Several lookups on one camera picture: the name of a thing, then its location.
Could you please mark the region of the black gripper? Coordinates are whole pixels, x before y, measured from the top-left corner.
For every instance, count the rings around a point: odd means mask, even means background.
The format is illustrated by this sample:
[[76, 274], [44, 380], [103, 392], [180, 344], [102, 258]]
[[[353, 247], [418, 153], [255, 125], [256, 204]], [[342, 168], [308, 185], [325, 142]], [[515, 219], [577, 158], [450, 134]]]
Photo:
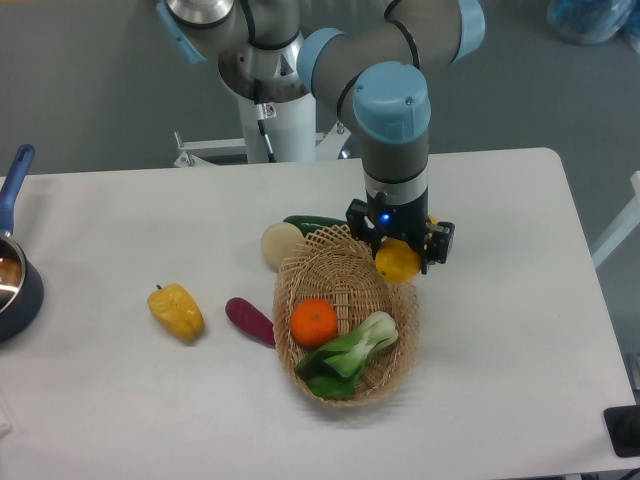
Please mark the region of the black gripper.
[[428, 189], [402, 204], [392, 204], [383, 193], [375, 197], [367, 194], [365, 202], [353, 199], [346, 220], [351, 236], [369, 246], [373, 259], [384, 238], [402, 240], [411, 249], [420, 249], [423, 275], [432, 265], [446, 263], [455, 234], [453, 223], [428, 219]]

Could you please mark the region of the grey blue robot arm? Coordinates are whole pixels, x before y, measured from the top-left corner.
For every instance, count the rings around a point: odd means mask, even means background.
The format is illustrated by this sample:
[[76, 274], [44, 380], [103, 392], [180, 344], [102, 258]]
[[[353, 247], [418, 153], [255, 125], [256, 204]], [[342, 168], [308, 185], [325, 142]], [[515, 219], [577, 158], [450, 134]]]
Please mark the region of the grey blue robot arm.
[[192, 62], [215, 62], [244, 112], [252, 163], [311, 161], [322, 104], [358, 141], [366, 197], [346, 212], [352, 236], [379, 257], [405, 242], [422, 270], [446, 261], [455, 228], [428, 215], [431, 103], [426, 76], [476, 50], [485, 17], [476, 1], [391, 1], [384, 22], [352, 37], [335, 28], [305, 34], [296, 1], [159, 1], [156, 11]]

